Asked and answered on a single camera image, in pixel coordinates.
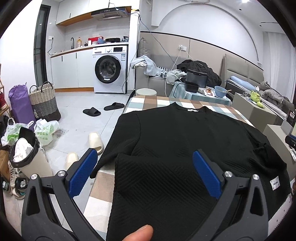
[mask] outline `cream slipper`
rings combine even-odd
[[[104,144],[97,132],[92,132],[89,134],[89,147],[95,149],[98,154],[103,152]]]
[[[76,161],[78,161],[77,153],[76,152],[68,153],[67,160],[66,160],[66,170],[68,170],[69,167]]]

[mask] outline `round stool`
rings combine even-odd
[[[153,89],[142,88],[136,91],[136,96],[138,95],[148,95],[148,96],[156,96],[157,92]]]

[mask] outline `kitchen countertop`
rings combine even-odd
[[[69,49],[69,50],[66,50],[66,51],[54,53],[50,57],[53,58],[53,57],[57,57],[57,56],[67,54],[67,53],[72,53],[72,52],[77,52],[77,51],[82,51],[82,50],[92,49],[92,48],[97,48],[97,47],[103,47],[103,46],[114,46],[114,45],[128,45],[128,42],[105,43],[105,44],[96,44],[96,45],[91,45],[91,46],[83,46],[83,47],[80,47],[80,48]]]

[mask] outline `white brand patch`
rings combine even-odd
[[[279,186],[280,186],[280,183],[279,183],[279,176],[277,176],[275,179],[272,179],[270,181],[270,184],[272,186],[272,190],[276,190]]]

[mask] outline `light blue pillow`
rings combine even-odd
[[[253,91],[256,92],[255,86],[253,86],[249,82],[241,80],[241,79],[239,79],[238,77],[235,77],[235,76],[231,76],[230,79],[233,80],[235,83],[245,87],[247,90],[250,90],[250,91],[253,90]]]

